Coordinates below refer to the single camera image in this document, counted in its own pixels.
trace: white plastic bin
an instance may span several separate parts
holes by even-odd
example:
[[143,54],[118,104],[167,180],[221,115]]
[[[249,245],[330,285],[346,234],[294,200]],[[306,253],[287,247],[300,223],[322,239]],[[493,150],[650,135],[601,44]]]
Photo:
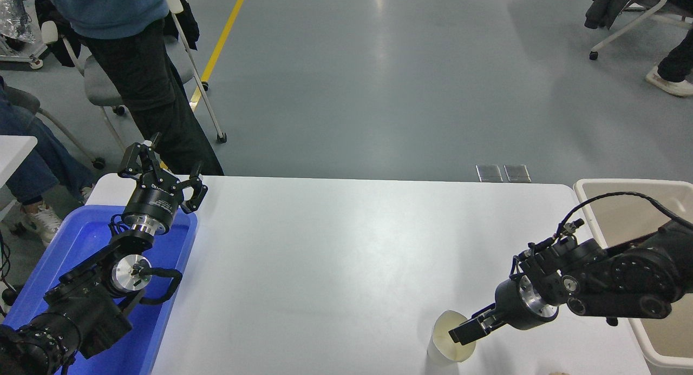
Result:
[[[693,185],[686,182],[640,179],[583,179],[573,186],[580,202],[610,192],[649,195],[672,212],[693,222]],[[584,207],[594,239],[610,247],[655,232],[669,218],[648,201],[614,196]],[[671,305],[664,320],[629,319],[652,373],[693,373],[693,294]]]

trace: blue sweater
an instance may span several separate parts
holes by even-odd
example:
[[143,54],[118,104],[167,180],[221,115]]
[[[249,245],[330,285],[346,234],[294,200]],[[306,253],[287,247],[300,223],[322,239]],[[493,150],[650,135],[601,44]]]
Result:
[[135,35],[166,17],[166,0],[52,0],[84,37],[114,40]]

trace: blue plastic tray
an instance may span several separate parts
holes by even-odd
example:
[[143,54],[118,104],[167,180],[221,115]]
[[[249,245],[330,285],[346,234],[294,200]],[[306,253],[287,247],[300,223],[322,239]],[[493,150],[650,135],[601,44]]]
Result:
[[[111,232],[107,224],[112,215],[122,212],[123,207],[92,205],[80,207],[70,213],[45,250],[4,324],[16,329],[45,311],[48,308],[43,300],[45,292],[58,284],[57,278],[60,275],[108,244]],[[167,234],[157,235],[154,238],[154,247],[144,252],[144,256],[154,267],[175,267],[183,272],[193,246],[197,225],[198,220],[194,214],[186,215],[179,210],[171,230]],[[154,277],[146,288],[145,296],[162,296],[170,281]],[[77,361],[70,366],[69,374],[151,373],[174,300],[175,296],[159,306],[136,306],[128,317],[133,326],[132,331],[109,350],[89,360],[78,354]]]

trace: yellow floor line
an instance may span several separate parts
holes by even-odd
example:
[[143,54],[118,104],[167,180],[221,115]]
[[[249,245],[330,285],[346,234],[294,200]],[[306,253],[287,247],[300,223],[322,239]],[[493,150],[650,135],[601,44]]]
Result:
[[[243,1],[244,0],[236,0],[236,4],[233,6],[233,10],[231,10],[231,15],[228,16],[228,20],[226,22],[226,25],[224,26],[224,29],[221,32],[221,35],[219,36],[219,40],[217,41],[216,46],[214,47],[214,51],[212,52],[212,55],[210,56],[210,60],[207,62],[207,66],[205,67],[205,71],[202,72],[202,76],[200,79],[202,81],[208,81],[210,79],[210,76],[212,74],[212,71],[214,70],[214,67],[216,65],[217,60],[219,59],[219,55],[221,54],[221,50],[224,48],[224,45],[226,44],[226,40],[228,38],[228,33],[231,32],[231,29],[233,27],[233,22],[236,21],[236,17],[238,17],[238,12],[240,11],[241,6],[243,6]],[[201,98],[201,93],[199,88],[195,88],[195,93],[193,94],[193,98],[190,99],[190,107],[195,111],[195,109],[198,107],[198,103],[200,103],[200,98]]]

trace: black pants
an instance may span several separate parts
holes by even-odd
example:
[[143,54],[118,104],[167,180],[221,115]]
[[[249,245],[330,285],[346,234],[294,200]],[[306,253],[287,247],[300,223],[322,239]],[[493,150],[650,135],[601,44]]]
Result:
[[[668,0],[679,8],[693,12],[693,0]],[[659,63],[658,72],[664,80],[682,82],[693,69],[693,29],[683,41]]]
[[156,152],[173,173],[190,173],[201,161],[203,174],[223,175],[166,54],[163,27],[158,20],[132,37],[82,41],[118,89],[142,136],[149,139],[160,131]]

